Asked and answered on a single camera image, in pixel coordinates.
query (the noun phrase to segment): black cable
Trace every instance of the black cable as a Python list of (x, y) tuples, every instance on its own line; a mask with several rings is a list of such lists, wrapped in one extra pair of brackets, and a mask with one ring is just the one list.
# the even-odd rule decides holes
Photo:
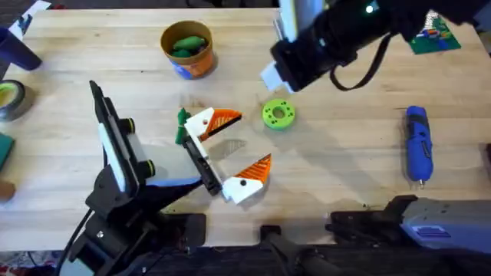
[(104, 147), (102, 147), (102, 159), (103, 161), (103, 167), (105, 168), (107, 166), (107, 154), (106, 151), (104, 150)]
[(378, 68), (380, 67), (382, 61), (384, 60), (385, 51), (389, 46), (390, 39), (395, 35), (396, 33), (391, 32), (390, 34), (387, 34), (384, 38), (382, 38), (381, 43), (378, 45), (377, 53), (375, 54), (375, 57), (371, 62), (371, 65), (368, 68), (367, 73), (357, 84), (355, 84), (353, 87), (346, 87), (343, 84), (341, 84), (335, 74), (336, 68), (338, 67), (338, 65), (336, 65), (334, 66), (334, 68), (332, 68), (331, 73), (329, 74), (329, 77), (331, 78), (331, 82), (333, 83), (333, 85), (335, 85), (336, 88), (341, 91), (348, 91), (348, 90), (363, 87), (365, 84), (367, 84), (372, 79), (372, 77), (374, 77), (375, 73), (377, 73)]
[(92, 209), (89, 208), (87, 213), (85, 214), (85, 216), (78, 223), (77, 228), (75, 229), (74, 233), (71, 235), (70, 239), (68, 240), (67, 245), (64, 247), (64, 250), (61, 253), (60, 260), (58, 261), (58, 265), (56, 266), (56, 270), (54, 271), (54, 276), (60, 275), (61, 266), (63, 266), (63, 263), (68, 256), (68, 252), (70, 251), (71, 246), (73, 245), (75, 239), (78, 236), (78, 233), (80, 232), (82, 227), (85, 225), (85, 222), (87, 222), (87, 220), (89, 219), (91, 214), (92, 214)]
[(26, 251), (26, 253), (28, 254), (28, 257), (31, 259), (31, 262), (32, 262), (32, 264), (34, 265), (34, 268), (38, 268), (39, 266), (38, 266), (38, 264), (36, 264), (36, 262), (34, 261), (34, 258), (32, 257), (31, 252)]

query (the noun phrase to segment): blue cup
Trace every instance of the blue cup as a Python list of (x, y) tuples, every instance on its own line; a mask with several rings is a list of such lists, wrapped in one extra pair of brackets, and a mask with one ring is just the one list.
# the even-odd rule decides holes
[(41, 59), (6, 28), (0, 28), (0, 59), (27, 71), (41, 65)]

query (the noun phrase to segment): tape roll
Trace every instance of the tape roll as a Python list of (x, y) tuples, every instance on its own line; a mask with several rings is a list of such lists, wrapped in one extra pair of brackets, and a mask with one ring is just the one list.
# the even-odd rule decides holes
[(12, 121), (24, 114), (34, 101), (34, 93), (16, 80), (0, 81), (0, 121)]
[(283, 99), (270, 100), (262, 108), (262, 120), (274, 130), (283, 130), (295, 120), (295, 108)]

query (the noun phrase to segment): cup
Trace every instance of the cup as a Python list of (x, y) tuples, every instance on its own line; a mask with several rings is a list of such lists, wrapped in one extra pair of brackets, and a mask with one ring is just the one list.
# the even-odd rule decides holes
[(27, 71), (41, 65), (41, 59), (6, 28), (0, 28), (0, 58)]
[[(192, 57), (174, 57), (172, 55), (174, 43), (194, 35), (206, 39), (208, 43), (206, 48)], [(197, 21), (179, 21), (169, 26), (162, 33), (160, 46), (176, 72), (187, 80), (202, 77), (212, 69), (215, 62), (212, 33), (204, 24)]]

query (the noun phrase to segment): blue object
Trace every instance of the blue object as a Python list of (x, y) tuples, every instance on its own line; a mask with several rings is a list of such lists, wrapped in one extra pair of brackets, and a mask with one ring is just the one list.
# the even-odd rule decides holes
[(23, 35), (25, 35), (25, 32), (28, 31), (31, 22), (32, 22), (32, 15), (28, 15), (27, 19), (24, 19), (22, 16), (18, 19), (18, 26), (22, 30)]
[(448, 44), (443, 39), (438, 39), (438, 47), (441, 50), (446, 50), (448, 49)]
[(430, 125), (427, 112), (422, 107), (408, 107), (407, 120), (407, 173), (413, 181), (421, 185), (430, 179), (433, 173), (433, 157)]
[(196, 182), (200, 181), (201, 177), (191, 177), (187, 179), (165, 179), (149, 182), (147, 185), (149, 186), (157, 186), (157, 187), (176, 187), (176, 186), (188, 186), (192, 184), (196, 184)]
[(170, 61), (170, 63), (174, 66), (174, 70), (179, 74), (181, 75), (181, 77), (183, 77), (184, 79), (186, 80), (191, 80), (193, 78), (192, 74), (186, 70), (184, 67), (178, 65), (176, 62), (174, 61)]
[(41, 59), (6, 28), (0, 28), (0, 58), (27, 71), (41, 65)]

